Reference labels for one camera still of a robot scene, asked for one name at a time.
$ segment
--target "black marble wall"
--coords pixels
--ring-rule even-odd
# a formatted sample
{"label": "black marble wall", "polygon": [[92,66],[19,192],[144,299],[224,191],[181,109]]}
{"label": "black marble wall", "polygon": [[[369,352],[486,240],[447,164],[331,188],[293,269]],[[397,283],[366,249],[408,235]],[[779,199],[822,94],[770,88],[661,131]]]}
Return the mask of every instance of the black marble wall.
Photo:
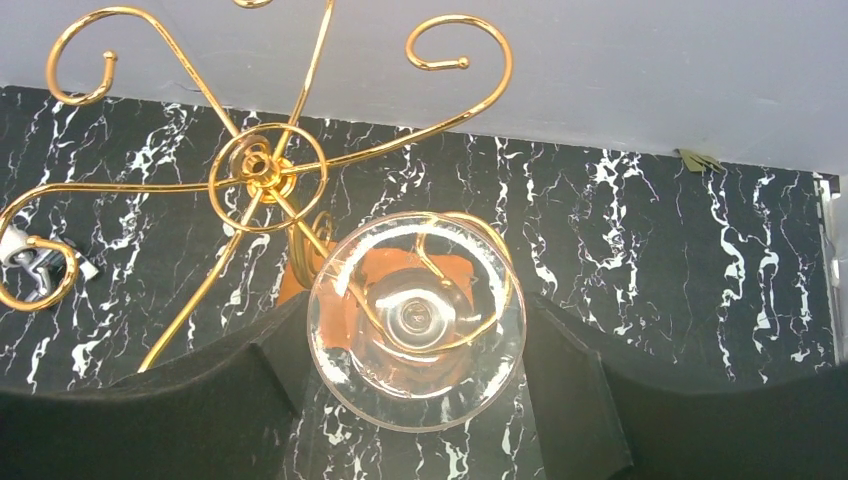
{"label": "black marble wall", "polygon": [[[228,138],[206,108],[120,99],[73,108],[16,87],[0,98],[3,206],[50,182],[204,181]],[[231,113],[241,126],[284,119]],[[328,156],[408,131],[301,125]],[[306,148],[297,144],[293,158]],[[322,203],[336,217],[337,238],[392,212],[473,213],[505,236],[526,291],[634,348],[728,381],[814,374],[834,363],[814,175],[727,167],[697,175],[671,158],[447,133],[333,171]],[[300,184],[310,195],[315,179]],[[234,213],[247,194],[231,189],[223,198]],[[258,217],[281,218],[273,209]],[[30,391],[106,385],[134,372],[233,233],[205,192],[57,194],[15,223],[67,235],[103,268],[52,311],[0,307],[0,385]],[[270,309],[285,262],[285,235],[247,237],[163,360]],[[3,271],[13,290],[18,273]],[[315,375],[314,401],[291,432],[280,478],[544,478],[520,373],[477,418],[421,435],[356,418]]]}

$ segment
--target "clear glass bowl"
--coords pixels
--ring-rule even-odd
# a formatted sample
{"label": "clear glass bowl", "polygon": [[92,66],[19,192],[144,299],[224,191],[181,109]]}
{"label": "clear glass bowl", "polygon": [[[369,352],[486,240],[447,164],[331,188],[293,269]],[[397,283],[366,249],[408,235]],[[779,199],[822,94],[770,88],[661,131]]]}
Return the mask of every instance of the clear glass bowl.
{"label": "clear glass bowl", "polygon": [[308,332],[321,377],[347,408],[419,433],[497,398],[520,361],[525,316],[496,235],[464,214],[413,212],[339,242],[315,278]]}

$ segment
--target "gold metal frame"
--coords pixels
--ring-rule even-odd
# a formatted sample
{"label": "gold metal frame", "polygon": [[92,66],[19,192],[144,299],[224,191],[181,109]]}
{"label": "gold metal frame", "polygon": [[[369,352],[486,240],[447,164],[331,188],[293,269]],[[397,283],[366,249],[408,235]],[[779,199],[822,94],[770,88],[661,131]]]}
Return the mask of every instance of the gold metal frame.
{"label": "gold metal frame", "polygon": [[[272,0],[233,0],[236,5],[248,9],[263,7],[271,3],[271,1]],[[165,27],[155,17],[143,10],[133,7],[117,6],[103,8],[89,13],[88,15],[81,17],[79,20],[71,24],[59,36],[59,39],[56,41],[56,43],[53,45],[53,48],[50,50],[46,68],[46,80],[50,92],[60,102],[66,103],[68,105],[89,105],[93,102],[103,99],[103,97],[106,96],[106,94],[109,92],[109,89],[112,86],[112,80],[114,78],[115,64],[118,61],[117,54],[111,50],[107,50],[103,53],[103,76],[100,85],[94,91],[82,95],[71,96],[65,94],[62,91],[57,80],[56,70],[62,52],[64,51],[68,42],[70,42],[70,40],[77,33],[79,33],[88,25],[96,22],[97,20],[114,15],[129,15],[141,18],[147,23],[149,23],[162,36],[162,38],[165,40],[165,43],[167,43],[171,50],[174,52],[174,55],[177,57],[177,60],[179,60],[183,68],[186,70],[186,72],[188,72],[189,76],[200,88],[200,91],[206,97],[206,100],[212,106],[215,113],[221,119],[221,122],[224,124],[226,129],[233,137],[229,142],[227,142],[227,144],[220,151],[220,153],[216,155],[215,160],[212,164],[209,179],[206,183],[175,185],[104,183],[48,184],[33,188],[32,190],[21,195],[14,202],[8,205],[2,214],[0,214],[0,238],[2,238],[4,232],[6,231],[6,228],[12,222],[12,219],[26,204],[48,193],[182,193],[199,192],[203,190],[206,190],[209,193],[209,198],[212,203],[212,207],[215,210],[215,213],[217,213],[218,216],[224,222],[233,227],[235,229],[235,233],[230,238],[229,243],[227,243],[226,247],[224,248],[224,251],[218,258],[218,261],[209,271],[209,274],[207,275],[206,279],[194,292],[194,294],[188,300],[186,305],[177,314],[177,316],[170,323],[170,325],[168,325],[165,332],[159,337],[159,339],[150,349],[138,369],[139,372],[143,372],[150,368],[156,361],[156,359],[159,357],[159,355],[162,353],[162,351],[167,347],[168,343],[173,339],[174,335],[183,325],[185,320],[189,317],[191,312],[197,307],[197,304],[200,302],[200,300],[203,299],[203,297],[209,291],[211,286],[215,283],[224,265],[226,265],[226,263],[235,253],[236,248],[238,247],[245,233],[266,233],[287,229],[287,231],[289,232],[288,235],[290,240],[289,249],[291,251],[290,256],[292,261],[292,271],[295,273],[295,278],[298,283],[300,283],[305,288],[309,288],[316,274],[316,268],[311,262],[312,252],[310,250],[314,249],[314,251],[317,252],[323,258],[326,258],[330,255],[330,251],[328,250],[327,245],[332,234],[332,217],[329,215],[328,212],[321,212],[315,218],[311,226],[304,221],[304,218],[306,217],[307,213],[314,209],[314,207],[318,204],[321,195],[324,192],[324,188],[327,184],[329,169],[377,157],[379,155],[391,152],[392,150],[401,148],[410,143],[424,140],[437,133],[453,128],[480,114],[481,112],[492,106],[492,104],[494,104],[498,100],[498,98],[503,95],[510,82],[513,71],[512,50],[510,49],[509,43],[507,42],[506,38],[504,38],[503,34],[501,34],[501,32],[497,28],[495,28],[493,25],[486,22],[485,20],[470,15],[441,15],[438,17],[431,18],[416,27],[409,35],[406,41],[407,59],[415,67],[427,71],[468,68],[468,66],[470,65],[470,61],[467,57],[464,56],[459,57],[455,60],[424,60],[415,53],[415,44],[418,38],[424,32],[439,25],[451,23],[471,25],[487,32],[492,38],[494,38],[494,40],[498,43],[502,50],[504,57],[504,69],[503,74],[501,76],[501,80],[498,83],[497,87],[481,102],[477,103],[468,110],[447,120],[444,120],[440,123],[418,130],[409,135],[396,138],[382,145],[327,159],[325,158],[324,152],[321,149],[321,146],[318,144],[317,140],[308,132],[298,127],[297,123],[300,118],[300,114],[303,111],[303,107],[306,104],[306,100],[309,97],[309,91],[312,87],[312,80],[315,76],[315,71],[318,68],[318,63],[321,58],[321,52],[323,50],[324,43],[326,40],[327,30],[330,26],[330,20],[332,18],[334,4],[335,0],[327,0],[326,2],[324,17],[321,22],[321,28],[318,33],[318,39],[315,45],[315,50],[312,55],[312,60],[309,65],[309,69],[306,72],[306,79],[303,82],[303,88],[301,89],[300,95],[298,96],[297,102],[295,103],[294,109],[292,110],[292,114],[289,118],[289,123],[261,124],[245,131],[241,131],[233,123],[232,119],[230,119],[229,115],[227,114],[227,111],[224,109],[224,107],[221,106],[221,104],[206,86],[206,83],[197,73],[188,58],[186,58],[183,51],[180,49],[180,47],[174,41],[173,37],[171,37],[171,35],[165,29]],[[263,135],[264,132],[270,130],[282,131],[282,135],[273,150],[270,148],[270,142],[267,140],[266,136]],[[303,137],[312,146],[318,158],[317,162],[303,165],[292,165],[292,163],[285,158],[286,147],[292,134]],[[217,172],[220,169],[221,163],[223,163],[224,161],[229,162],[230,173],[233,176],[224,180],[218,180]],[[297,181],[297,176],[307,172],[320,173],[321,180],[312,199],[303,208],[298,209],[295,205],[293,205],[292,200],[287,197],[294,190],[294,186]],[[233,220],[227,215],[227,213],[221,208],[217,197],[217,192],[219,189],[234,185],[245,186],[251,196],[250,204],[244,210],[244,212],[242,212],[241,218],[238,221]],[[283,212],[285,213],[285,218],[287,219],[281,223],[267,227],[255,227],[249,225],[249,222],[253,217],[254,213],[256,212],[256,209],[259,207],[260,203],[278,204],[283,209]],[[504,257],[509,260],[510,257],[506,245],[503,243],[503,240],[500,238],[497,232],[495,232],[494,229],[492,229],[488,224],[478,219],[477,217],[462,212],[449,212],[446,215],[452,217],[455,220],[464,222],[472,228],[477,228],[485,235],[491,237],[495,241],[497,247],[503,253]],[[27,239],[27,244],[36,248],[47,248],[59,251],[65,257],[65,261],[67,263],[65,277],[58,285],[58,288],[46,298],[37,300],[35,302],[25,302],[15,298],[15,296],[12,295],[5,288],[5,286],[2,285],[2,283],[0,283],[0,301],[2,301],[4,304],[11,308],[26,312],[32,312],[48,308],[61,301],[62,298],[64,298],[65,295],[67,295],[73,288],[74,282],[76,281],[77,276],[79,274],[79,265],[74,256],[73,250],[62,243],[45,240],[37,236],[31,236]],[[427,258],[426,253],[421,252],[421,254],[422,259]],[[371,322],[378,329],[378,331],[385,334],[382,326],[377,322],[373,312],[370,312],[370,308],[368,307],[367,302],[365,302],[364,293],[359,289],[359,287],[351,285],[349,287],[349,291],[360,303],[360,305],[362,305],[363,308],[366,310],[368,317],[371,319]],[[471,342],[475,337],[487,330],[493,324],[494,321],[495,318],[492,317],[492,319],[490,319],[489,321],[484,322],[478,328],[478,330],[475,331],[470,337],[463,339],[461,342],[453,342],[451,345],[440,347],[438,350],[455,348],[461,344],[467,344]]]}

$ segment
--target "gold chandelier arm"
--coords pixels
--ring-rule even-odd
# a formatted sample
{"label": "gold chandelier arm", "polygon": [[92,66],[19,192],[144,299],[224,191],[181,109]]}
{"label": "gold chandelier arm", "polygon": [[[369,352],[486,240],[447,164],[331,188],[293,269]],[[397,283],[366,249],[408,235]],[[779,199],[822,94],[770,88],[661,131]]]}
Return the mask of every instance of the gold chandelier arm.
{"label": "gold chandelier arm", "polygon": [[200,78],[200,75],[197,74],[197,71],[191,65],[188,58],[186,58],[182,49],[177,45],[174,41],[171,34],[162,26],[159,21],[154,18],[149,13],[144,10],[140,10],[138,8],[133,7],[108,7],[102,8],[100,10],[95,10],[94,12],[89,13],[83,17],[80,17],[79,20],[71,24],[62,35],[59,36],[59,39],[56,40],[56,43],[53,44],[53,48],[50,49],[50,55],[47,57],[47,88],[50,89],[50,93],[56,97],[60,102],[66,103],[68,105],[80,106],[80,105],[88,105],[90,103],[101,100],[106,93],[109,92],[109,89],[112,87],[112,80],[115,77],[115,63],[118,61],[118,55],[112,50],[107,50],[103,53],[103,79],[100,81],[100,86],[94,89],[91,93],[86,93],[80,96],[70,96],[66,95],[62,89],[59,87],[59,82],[56,79],[56,69],[59,65],[59,57],[62,55],[62,52],[65,50],[65,47],[68,45],[68,42],[71,41],[74,36],[80,32],[83,28],[88,25],[100,20],[102,18],[111,17],[113,15],[130,15],[133,17],[139,17],[144,19],[159,32],[159,35],[165,40],[165,43],[171,48],[171,51],[174,52],[174,55],[177,57],[177,60],[180,61],[183,68],[186,70],[188,75],[194,80],[194,83],[197,84],[200,91],[203,92],[203,95],[206,97],[206,100],[212,105],[212,108],[215,110],[215,113],[218,114],[221,121],[224,122],[224,126],[227,127],[230,134],[233,136],[238,135],[239,129],[230,119],[227,112],[224,111],[224,107],[218,102],[218,99],[212,94],[209,90],[209,87],[206,86],[206,83]]}
{"label": "gold chandelier arm", "polygon": [[[292,204],[292,208],[298,208],[298,206]],[[324,210],[315,217],[312,221],[312,231],[325,245],[330,245],[333,235],[333,217],[330,212]],[[289,228],[286,232],[289,238],[289,264],[291,264],[294,278],[303,288],[312,288],[315,275],[318,273],[318,267],[313,262],[315,247],[304,239],[299,228]]]}
{"label": "gold chandelier arm", "polygon": [[[330,27],[330,19],[333,16],[333,5],[335,3],[335,0],[327,0],[327,6],[324,10],[324,20],[321,21],[321,29],[318,31],[318,41],[315,43],[315,50],[312,52],[312,61],[309,63],[309,70],[306,71],[306,79],[303,81],[300,96],[297,97],[294,110],[292,110],[292,114],[287,122],[290,125],[297,125],[297,121],[300,119],[300,112],[303,111],[303,106],[306,104],[307,97],[309,97],[309,90],[312,88],[312,79],[315,76],[315,70],[318,68],[318,62],[321,60],[321,51],[324,49],[324,41],[327,38],[327,29]],[[280,137],[280,141],[277,142],[277,147],[274,149],[273,161],[276,162],[283,156],[286,146],[289,144],[290,137],[291,130],[283,132],[283,136]]]}
{"label": "gold chandelier arm", "polygon": [[[247,209],[242,214],[241,221],[242,223],[247,223],[253,217],[253,214],[256,212],[256,207],[259,206],[259,201],[262,199],[262,191],[259,190],[253,196],[250,201],[250,205],[248,205]],[[221,270],[224,269],[224,266],[227,262],[230,261],[230,258],[238,248],[239,243],[241,243],[241,239],[244,237],[244,231],[236,230],[233,233],[233,236],[230,237],[229,243],[224,248],[224,251],[221,253],[221,256],[218,258],[218,261],[215,262],[215,265],[212,267],[212,270],[209,271],[209,274],[206,275],[206,278],[203,280],[203,283],[200,284],[200,287],[194,292],[194,295],[186,302],[185,306],[183,306],[180,313],[174,318],[168,328],[162,333],[156,343],[153,344],[153,347],[147,352],[147,355],[144,357],[144,361],[141,362],[141,366],[138,367],[138,372],[141,373],[151,365],[153,362],[159,358],[159,355],[171,343],[171,340],[176,335],[177,330],[185,323],[188,317],[191,315],[191,312],[197,308],[197,304],[203,300],[203,297],[206,296],[206,293],[209,292],[209,289],[212,288],[212,285],[218,280],[218,275],[221,274]]]}
{"label": "gold chandelier arm", "polygon": [[[226,179],[216,184],[217,188],[224,188],[239,183],[236,179]],[[205,183],[189,183],[184,185],[137,185],[137,184],[113,184],[113,183],[52,183],[33,188],[24,193],[0,214],[0,238],[6,233],[6,228],[12,223],[12,219],[21,209],[29,202],[38,197],[54,192],[98,192],[98,193],[180,193],[180,192],[199,192],[206,190],[208,185]],[[74,282],[79,273],[79,264],[77,262],[74,251],[64,243],[45,240],[37,236],[32,236],[27,239],[27,243],[34,248],[47,248],[50,250],[59,251],[65,257],[65,277],[54,290],[46,298],[35,302],[23,302],[15,298],[5,285],[0,282],[0,301],[10,308],[23,312],[34,312],[44,308],[51,307],[57,304],[62,298],[67,295],[73,288]]]}
{"label": "gold chandelier arm", "polygon": [[[340,157],[328,159],[328,167],[341,167],[362,160],[367,160],[369,158],[383,155],[388,152],[391,152],[392,150],[401,148],[404,145],[424,140],[425,138],[431,137],[437,133],[441,133],[445,130],[456,127],[457,125],[466,122],[467,120],[477,116],[487,108],[491,107],[492,104],[494,104],[501,97],[501,95],[503,95],[504,91],[509,85],[510,80],[512,79],[512,48],[510,48],[509,42],[507,42],[506,38],[497,28],[480,18],[473,17],[470,15],[442,15],[439,17],[434,17],[422,23],[421,25],[416,27],[415,30],[412,31],[406,41],[406,57],[409,59],[409,61],[416,67],[427,71],[445,70],[449,68],[468,68],[468,57],[459,57],[456,60],[431,62],[423,60],[415,53],[415,42],[418,40],[418,37],[420,37],[422,33],[438,25],[445,25],[449,23],[462,23],[466,25],[475,26],[487,32],[489,35],[492,36],[492,38],[495,39],[496,42],[498,42],[498,45],[500,45],[501,51],[503,52],[504,56],[504,70],[501,76],[501,81],[500,83],[498,83],[498,86],[495,87],[495,90],[492,91],[492,93],[490,93],[489,96],[486,97],[482,102],[478,103],[477,105],[474,105],[473,107],[460,113],[459,115],[451,117],[441,123],[437,123],[422,130],[418,130],[417,132],[411,133],[409,135],[396,138],[382,145],[367,148],[359,152],[342,155]],[[318,168],[319,165],[317,163],[309,163],[304,165],[295,165],[293,167],[283,169],[281,173],[284,175],[292,175],[304,172],[312,172],[318,170]]]}

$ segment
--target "wall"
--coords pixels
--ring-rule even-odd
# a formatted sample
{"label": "wall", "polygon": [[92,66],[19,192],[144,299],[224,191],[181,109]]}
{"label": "wall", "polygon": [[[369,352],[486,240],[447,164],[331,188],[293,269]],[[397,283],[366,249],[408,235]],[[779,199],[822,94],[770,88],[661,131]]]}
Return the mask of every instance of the wall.
{"label": "wall", "polygon": [[[848,185],[848,175],[840,179],[842,185]],[[843,192],[839,198],[831,203],[831,215],[829,224],[833,227],[831,239],[835,246],[835,255],[839,268],[839,282],[836,289],[836,303],[839,305],[839,315],[834,315],[835,321],[841,324],[834,325],[835,341],[837,345],[836,354],[841,356],[841,361],[848,361],[848,192]]]}
{"label": "wall", "polygon": [[[257,11],[229,0],[135,3],[173,30],[226,104],[291,109],[323,2],[277,0]],[[4,6],[0,84],[44,86],[55,38],[106,5]],[[432,58],[469,55],[469,71],[427,73],[405,60],[406,35],[450,12],[499,26],[516,58],[507,94],[460,131],[653,153],[688,147],[725,161],[848,173],[843,0],[342,0],[305,114],[424,126],[485,96],[499,51],[470,27],[444,27],[420,46]],[[96,85],[106,47],[121,55],[113,94],[204,103],[137,19],[108,19],[75,39],[60,69],[64,88]]]}

